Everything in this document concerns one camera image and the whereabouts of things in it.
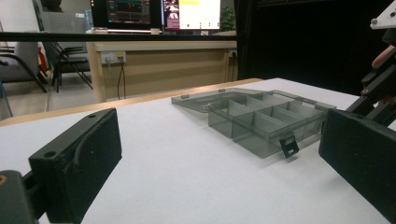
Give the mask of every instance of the white table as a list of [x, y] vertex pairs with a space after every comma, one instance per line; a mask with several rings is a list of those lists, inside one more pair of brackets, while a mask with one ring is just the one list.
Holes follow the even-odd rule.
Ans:
[[[357, 99], [279, 78], [237, 87], [340, 109]], [[170, 98], [117, 110], [123, 158], [83, 223], [388, 223], [319, 156], [318, 142], [289, 159], [260, 159]], [[0, 127], [0, 170], [26, 174], [30, 155], [88, 114]]]

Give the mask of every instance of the desk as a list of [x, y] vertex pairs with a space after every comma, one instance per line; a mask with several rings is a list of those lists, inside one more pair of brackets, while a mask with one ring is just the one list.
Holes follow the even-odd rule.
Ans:
[[[237, 87], [340, 109], [357, 99], [279, 78]], [[318, 142], [288, 159], [260, 159], [170, 98], [117, 110], [123, 158], [83, 223], [388, 223], [318, 155]], [[0, 127], [0, 170], [26, 174], [31, 154], [91, 112]]]
[[126, 52], [126, 95], [138, 95], [236, 80], [229, 49], [236, 41], [87, 42], [96, 103], [117, 97], [120, 75], [120, 63], [102, 64], [102, 52]]

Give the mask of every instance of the wall outlet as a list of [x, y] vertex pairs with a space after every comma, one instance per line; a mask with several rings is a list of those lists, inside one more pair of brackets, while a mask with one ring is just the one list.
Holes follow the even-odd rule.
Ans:
[[238, 52], [236, 51], [236, 49], [228, 49], [228, 57], [232, 58], [237, 56], [238, 56]]
[[105, 51], [101, 52], [102, 63], [126, 63], [125, 51]]

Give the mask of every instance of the dark background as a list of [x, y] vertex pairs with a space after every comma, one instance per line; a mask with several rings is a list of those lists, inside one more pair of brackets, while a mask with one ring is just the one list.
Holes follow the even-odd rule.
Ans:
[[388, 46], [381, 40], [385, 30], [372, 30], [370, 21], [391, 2], [338, 0], [259, 7], [258, 0], [236, 0], [237, 32], [242, 36], [239, 79], [282, 77], [360, 94], [361, 79]]

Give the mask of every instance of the floor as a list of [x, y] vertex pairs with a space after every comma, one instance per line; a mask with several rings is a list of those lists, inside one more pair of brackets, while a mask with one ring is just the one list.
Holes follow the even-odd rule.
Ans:
[[65, 74], [59, 92], [46, 85], [48, 93], [44, 93], [33, 81], [3, 86], [14, 117], [95, 103], [93, 90], [77, 74]]

